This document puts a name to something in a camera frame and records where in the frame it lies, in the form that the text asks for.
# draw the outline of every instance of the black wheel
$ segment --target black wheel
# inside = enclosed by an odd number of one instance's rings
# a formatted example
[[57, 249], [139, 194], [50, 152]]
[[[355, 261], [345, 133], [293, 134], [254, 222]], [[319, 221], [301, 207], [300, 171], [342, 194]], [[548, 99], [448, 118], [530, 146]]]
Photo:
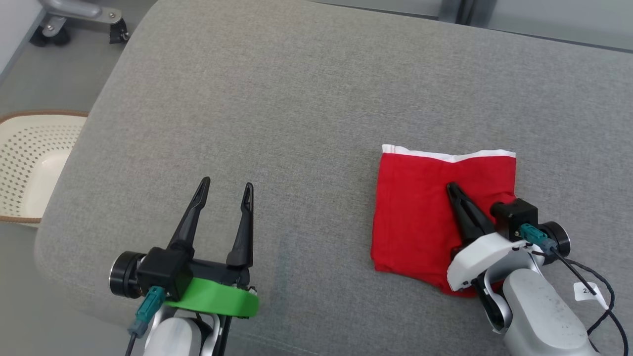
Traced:
[[44, 27], [38, 26], [37, 30], [35, 30], [35, 33], [33, 33], [33, 36], [31, 36], [31, 39], [28, 40], [29, 43], [31, 43], [33, 46], [37, 46], [37, 47], [44, 47], [44, 46], [46, 46], [46, 44], [48, 43], [49, 38], [44, 36], [42, 31], [44, 31]]
[[66, 28], [62, 27], [56, 35], [51, 37], [51, 41], [55, 44], [55, 46], [64, 46], [66, 43], [70, 42], [70, 36], [68, 35]]
[[127, 32], [125, 21], [121, 19], [119, 22], [110, 25], [110, 43], [126, 43], [130, 39], [130, 33]]

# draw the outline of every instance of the folded red fabric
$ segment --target folded red fabric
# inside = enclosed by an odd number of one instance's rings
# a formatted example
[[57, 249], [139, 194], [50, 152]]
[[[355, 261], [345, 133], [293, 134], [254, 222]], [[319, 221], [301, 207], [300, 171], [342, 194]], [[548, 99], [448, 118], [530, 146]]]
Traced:
[[460, 233], [446, 193], [457, 182], [490, 216], [490, 206], [514, 200], [517, 160], [508, 151], [479, 151], [453, 156], [409, 151], [383, 145], [371, 256], [377, 271], [419, 279], [447, 294], [451, 250], [461, 245]]

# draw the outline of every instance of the white fabric edge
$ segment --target white fabric edge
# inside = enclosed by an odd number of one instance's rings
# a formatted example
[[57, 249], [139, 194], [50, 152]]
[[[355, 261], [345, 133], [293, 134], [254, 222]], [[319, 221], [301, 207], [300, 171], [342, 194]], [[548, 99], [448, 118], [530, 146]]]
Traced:
[[402, 146], [395, 146], [393, 144], [383, 144], [382, 152], [395, 154], [395, 155], [435, 158], [436, 160], [440, 160], [440, 161], [444, 161], [448, 163], [456, 163], [456, 162], [460, 162], [460, 161], [467, 160], [469, 158], [475, 158], [475, 157], [495, 157], [495, 156], [505, 156], [505, 157], [512, 157], [512, 158], [517, 157], [516, 153], [506, 151], [505, 149], [483, 149], [481, 151], [469, 153], [467, 155], [447, 155], [446, 153], [411, 151]]

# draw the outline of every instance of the white plastic basket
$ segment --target white plastic basket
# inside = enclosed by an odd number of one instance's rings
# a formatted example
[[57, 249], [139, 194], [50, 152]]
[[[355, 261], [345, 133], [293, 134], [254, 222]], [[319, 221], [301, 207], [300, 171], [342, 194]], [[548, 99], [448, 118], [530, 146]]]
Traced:
[[0, 222], [40, 223], [87, 116], [46, 110], [0, 117]]

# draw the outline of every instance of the gray table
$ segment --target gray table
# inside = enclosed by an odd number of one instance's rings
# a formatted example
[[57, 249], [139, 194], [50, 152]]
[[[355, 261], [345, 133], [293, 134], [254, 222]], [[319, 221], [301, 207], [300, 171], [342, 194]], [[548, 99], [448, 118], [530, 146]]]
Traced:
[[[517, 195], [611, 281], [633, 334], [632, 60], [298, 0], [160, 1], [91, 111], [37, 262], [77, 308], [126, 326], [138, 301], [109, 292], [112, 261], [166, 245], [205, 175], [196, 251], [222, 261], [251, 181], [261, 310], [234, 323], [227, 355], [504, 355], [477, 300], [375, 272], [369, 256], [382, 143], [504, 148]], [[585, 324], [598, 318], [568, 270], [544, 273]], [[610, 322], [593, 340], [620, 353]]]

